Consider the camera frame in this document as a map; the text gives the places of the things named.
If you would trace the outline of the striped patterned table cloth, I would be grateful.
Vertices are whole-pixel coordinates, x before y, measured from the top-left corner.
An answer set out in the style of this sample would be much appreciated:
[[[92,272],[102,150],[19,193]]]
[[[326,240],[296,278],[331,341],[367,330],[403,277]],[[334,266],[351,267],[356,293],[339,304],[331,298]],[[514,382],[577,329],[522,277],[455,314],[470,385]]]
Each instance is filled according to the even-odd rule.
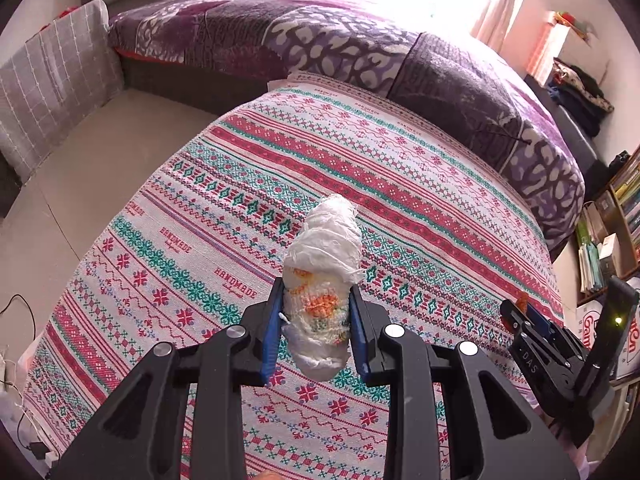
[[[369,350],[306,377],[258,330],[320,200],[357,207]],[[426,120],[298,74],[164,162],[80,260],[25,404],[53,479],[573,479],[529,404],[503,300],[560,297],[524,198]]]

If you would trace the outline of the grey checked cushion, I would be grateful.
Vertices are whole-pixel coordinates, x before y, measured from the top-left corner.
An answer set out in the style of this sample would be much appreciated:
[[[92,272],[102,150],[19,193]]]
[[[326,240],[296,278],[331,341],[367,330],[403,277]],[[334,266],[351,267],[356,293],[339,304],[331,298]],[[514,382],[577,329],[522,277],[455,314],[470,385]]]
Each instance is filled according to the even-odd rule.
[[[107,29],[105,2],[92,0],[41,29],[1,66],[1,153],[21,181],[124,88]]]

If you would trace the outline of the wooden bookshelf with books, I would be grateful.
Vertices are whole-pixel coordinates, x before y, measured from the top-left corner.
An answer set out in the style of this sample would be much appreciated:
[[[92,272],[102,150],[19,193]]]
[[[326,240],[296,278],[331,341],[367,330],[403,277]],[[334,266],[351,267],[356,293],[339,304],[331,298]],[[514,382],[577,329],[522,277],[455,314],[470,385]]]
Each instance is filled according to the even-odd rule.
[[[578,304],[603,294],[613,274],[624,280],[639,273],[639,153],[620,154],[613,168],[576,226]]]

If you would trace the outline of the purple patterned bed blanket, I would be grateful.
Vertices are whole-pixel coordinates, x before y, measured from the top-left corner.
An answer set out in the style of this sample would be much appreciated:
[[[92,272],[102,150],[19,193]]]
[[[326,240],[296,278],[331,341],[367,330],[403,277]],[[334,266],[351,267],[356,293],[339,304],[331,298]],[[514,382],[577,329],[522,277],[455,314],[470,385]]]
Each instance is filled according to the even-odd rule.
[[[119,12],[121,55],[267,82],[305,72],[370,91],[450,134],[502,174],[550,247],[576,226],[586,185],[554,119],[477,39],[425,32],[361,0],[156,0]]]

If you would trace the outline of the folded clothes pile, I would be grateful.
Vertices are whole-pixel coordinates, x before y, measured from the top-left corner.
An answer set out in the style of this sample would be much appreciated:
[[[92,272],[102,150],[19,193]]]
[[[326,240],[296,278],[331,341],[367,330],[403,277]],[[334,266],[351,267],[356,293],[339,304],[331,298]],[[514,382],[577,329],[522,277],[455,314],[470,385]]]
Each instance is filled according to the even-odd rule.
[[[577,65],[567,65],[553,59],[551,75],[546,84],[553,102],[566,109],[582,131],[591,139],[601,129],[602,122],[614,112],[597,81]]]

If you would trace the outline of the black storage bench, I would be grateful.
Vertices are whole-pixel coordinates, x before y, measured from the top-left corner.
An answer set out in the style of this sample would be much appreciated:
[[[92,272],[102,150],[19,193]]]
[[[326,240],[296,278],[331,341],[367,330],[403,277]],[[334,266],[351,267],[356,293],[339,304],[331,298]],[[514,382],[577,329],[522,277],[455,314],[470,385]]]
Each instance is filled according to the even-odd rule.
[[[593,200],[610,180],[608,166],[599,158],[590,137],[582,131],[570,113],[553,102],[548,91],[542,88],[532,75],[526,75],[524,81],[553,117],[565,144],[573,154],[585,180],[585,201]]]

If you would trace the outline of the white plastic trash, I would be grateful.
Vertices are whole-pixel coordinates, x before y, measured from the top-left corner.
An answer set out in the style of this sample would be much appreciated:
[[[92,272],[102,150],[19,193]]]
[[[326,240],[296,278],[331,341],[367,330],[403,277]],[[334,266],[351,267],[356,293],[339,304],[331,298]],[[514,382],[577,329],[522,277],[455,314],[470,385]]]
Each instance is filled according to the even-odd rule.
[[[363,278],[357,207],[340,194],[306,214],[285,254],[282,334],[300,371],[328,382],[349,359],[349,294]]]

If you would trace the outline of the orange peel piece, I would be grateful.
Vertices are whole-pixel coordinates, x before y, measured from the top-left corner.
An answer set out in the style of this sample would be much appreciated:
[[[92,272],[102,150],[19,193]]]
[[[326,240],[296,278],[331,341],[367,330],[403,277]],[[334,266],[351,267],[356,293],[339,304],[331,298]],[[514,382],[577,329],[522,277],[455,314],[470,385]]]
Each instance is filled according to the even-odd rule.
[[[528,309],[528,293],[520,292],[518,298],[516,298],[515,305],[518,307],[518,310],[526,314]]]

